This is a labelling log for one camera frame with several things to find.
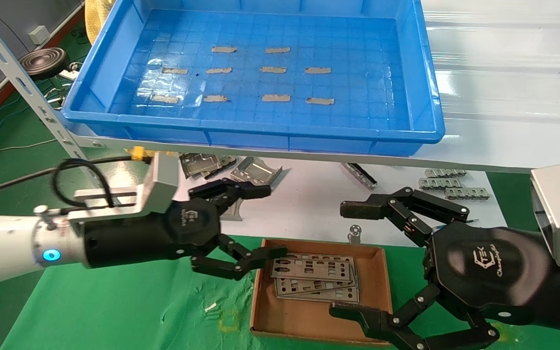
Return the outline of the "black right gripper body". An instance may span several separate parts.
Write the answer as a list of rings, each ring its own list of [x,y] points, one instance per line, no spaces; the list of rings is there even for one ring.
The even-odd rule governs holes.
[[[453,222],[431,237],[433,278],[447,308],[498,313],[529,305],[553,258],[536,232]]]

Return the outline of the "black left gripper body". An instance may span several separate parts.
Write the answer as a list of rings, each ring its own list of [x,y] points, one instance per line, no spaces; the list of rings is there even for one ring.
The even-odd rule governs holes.
[[[90,268],[205,257],[219,246],[216,205],[201,198],[173,201],[165,213],[84,223]]]

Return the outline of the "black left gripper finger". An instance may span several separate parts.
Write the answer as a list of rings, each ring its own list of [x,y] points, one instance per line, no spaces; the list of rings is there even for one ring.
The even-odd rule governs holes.
[[[227,212],[239,199],[260,199],[271,195],[271,186],[255,185],[249,181],[233,181],[229,178],[207,182],[189,189],[189,198],[209,200],[219,214]]]
[[[220,261],[206,256],[192,257],[192,271],[227,280],[240,280],[253,270],[265,268],[268,261],[286,257],[284,245],[259,247],[249,250],[227,235],[220,235],[218,248],[231,256],[235,262]]]

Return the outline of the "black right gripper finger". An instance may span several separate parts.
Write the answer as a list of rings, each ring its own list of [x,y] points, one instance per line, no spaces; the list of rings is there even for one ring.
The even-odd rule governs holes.
[[[344,218],[371,221],[389,220],[419,247],[429,245],[433,229],[418,215],[443,224],[467,222],[470,210],[413,188],[403,188],[395,193],[372,193],[366,201],[344,201],[340,215]]]
[[[350,303],[332,303],[332,317],[355,321],[366,337],[383,340],[398,350],[484,350],[500,338],[499,331],[479,312],[466,312],[462,319],[469,329],[420,337],[410,325],[427,308],[441,299],[441,290],[428,284],[395,312]]]

